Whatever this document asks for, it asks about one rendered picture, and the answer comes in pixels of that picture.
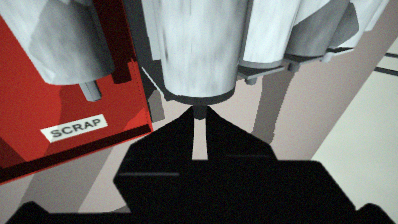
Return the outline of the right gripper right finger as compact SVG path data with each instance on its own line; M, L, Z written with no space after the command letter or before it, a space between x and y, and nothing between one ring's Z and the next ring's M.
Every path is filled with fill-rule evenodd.
M208 159L278 160L268 143L225 120L210 106L206 112L206 145Z

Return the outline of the red scrap tray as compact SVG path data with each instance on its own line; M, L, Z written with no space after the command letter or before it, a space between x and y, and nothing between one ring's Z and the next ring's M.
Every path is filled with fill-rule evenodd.
M96 82L46 83L0 15L0 185L153 131L122 0L93 0L116 70Z

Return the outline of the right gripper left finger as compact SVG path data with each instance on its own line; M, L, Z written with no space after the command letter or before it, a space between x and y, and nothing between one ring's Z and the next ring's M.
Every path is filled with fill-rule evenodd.
M193 142L194 113L190 106L180 117L132 143L123 160L131 157L192 159Z

